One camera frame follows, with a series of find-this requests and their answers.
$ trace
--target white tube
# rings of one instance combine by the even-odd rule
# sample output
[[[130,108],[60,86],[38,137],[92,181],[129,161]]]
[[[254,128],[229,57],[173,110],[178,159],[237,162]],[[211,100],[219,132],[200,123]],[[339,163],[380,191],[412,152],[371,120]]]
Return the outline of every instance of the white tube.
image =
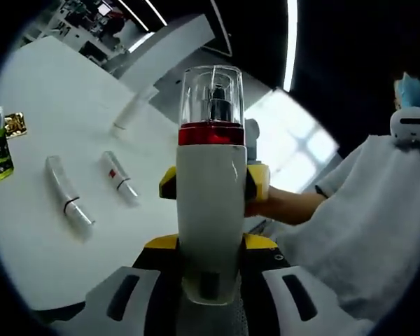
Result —
[[[95,220],[91,219],[84,206],[78,203],[79,194],[67,178],[61,158],[57,155],[48,156],[45,161],[45,170],[65,216],[74,226],[77,233],[82,238],[88,239],[92,234],[92,227]]]
[[[148,86],[140,92],[134,94],[131,101],[127,103],[121,113],[113,122],[113,127],[119,130],[127,130],[135,116],[142,111],[148,102],[153,98],[159,91],[153,87]]]
[[[182,288],[192,302],[227,305],[235,298],[245,184],[244,146],[177,147],[178,235],[185,260]]]
[[[137,205],[137,192],[129,184],[131,178],[127,175],[115,154],[108,150],[103,153],[101,161],[113,187],[129,205]]]

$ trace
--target red liquid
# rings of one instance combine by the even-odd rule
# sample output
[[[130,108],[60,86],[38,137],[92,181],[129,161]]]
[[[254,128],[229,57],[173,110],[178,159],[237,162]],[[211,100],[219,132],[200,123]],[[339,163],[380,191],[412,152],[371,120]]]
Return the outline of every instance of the red liquid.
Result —
[[[179,130],[179,145],[244,146],[244,128],[236,122],[201,121],[184,124]]]

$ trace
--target white shirt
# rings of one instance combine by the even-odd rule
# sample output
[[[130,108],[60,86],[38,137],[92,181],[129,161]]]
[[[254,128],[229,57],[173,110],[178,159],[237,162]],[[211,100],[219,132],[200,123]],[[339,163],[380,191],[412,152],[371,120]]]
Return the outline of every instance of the white shirt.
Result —
[[[291,264],[331,287],[348,313],[377,321],[420,265],[420,150],[369,136],[317,188],[329,198],[277,243]]]

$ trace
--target person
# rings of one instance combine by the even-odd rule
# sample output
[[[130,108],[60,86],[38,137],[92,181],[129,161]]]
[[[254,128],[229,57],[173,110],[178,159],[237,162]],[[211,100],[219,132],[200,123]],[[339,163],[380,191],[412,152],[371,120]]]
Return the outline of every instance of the person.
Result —
[[[314,192],[270,187],[266,202],[246,205],[256,215],[299,225],[276,236],[288,262],[332,288],[353,317],[378,321],[420,266],[420,148],[369,136]]]
[[[99,38],[103,39],[105,35],[113,36],[118,32],[121,32],[125,26],[125,19],[120,15],[113,14],[113,12],[108,14],[111,16],[107,21],[106,25],[103,27],[99,33]]]

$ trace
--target clear cylindrical container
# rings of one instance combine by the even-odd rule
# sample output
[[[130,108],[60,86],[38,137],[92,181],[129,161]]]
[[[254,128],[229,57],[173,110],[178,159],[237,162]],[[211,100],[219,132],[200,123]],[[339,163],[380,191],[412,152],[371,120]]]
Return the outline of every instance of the clear cylindrical container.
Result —
[[[242,73],[234,66],[185,71],[178,144],[244,145]]]

